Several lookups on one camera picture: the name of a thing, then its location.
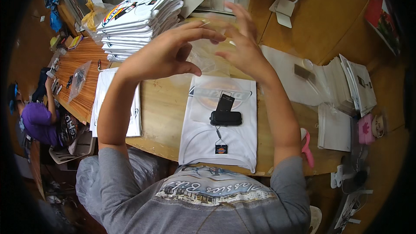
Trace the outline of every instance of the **purple shirt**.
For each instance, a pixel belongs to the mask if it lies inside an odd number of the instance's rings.
[[[56,126],[51,125],[51,112],[43,103],[29,103],[22,111],[24,131],[40,143],[57,146],[60,145]]]

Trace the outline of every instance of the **stack of folded t-shirts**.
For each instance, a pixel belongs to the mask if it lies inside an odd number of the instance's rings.
[[[179,22],[182,0],[124,0],[101,22],[108,60],[123,61]]]

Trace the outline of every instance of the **gray t-shirt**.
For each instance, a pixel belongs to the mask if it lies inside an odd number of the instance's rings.
[[[306,233],[309,197],[302,158],[274,169],[270,186],[208,166],[182,166],[140,190],[119,151],[99,151],[101,221],[111,233]]]

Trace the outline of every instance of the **pink box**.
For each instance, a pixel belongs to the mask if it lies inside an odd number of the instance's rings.
[[[369,145],[376,141],[371,131],[371,122],[373,121],[373,115],[367,114],[360,118],[358,121],[358,142],[360,144]]]

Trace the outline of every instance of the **pink object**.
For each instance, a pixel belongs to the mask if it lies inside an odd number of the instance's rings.
[[[309,132],[306,131],[306,143],[302,148],[302,153],[306,155],[306,160],[308,161],[309,167],[313,168],[315,166],[315,161],[313,159],[313,155],[311,153],[311,150],[309,149],[309,140],[310,140]]]
[[[369,145],[376,141],[371,131],[372,121],[373,115],[371,113],[360,118],[358,121],[358,142],[360,144]]]

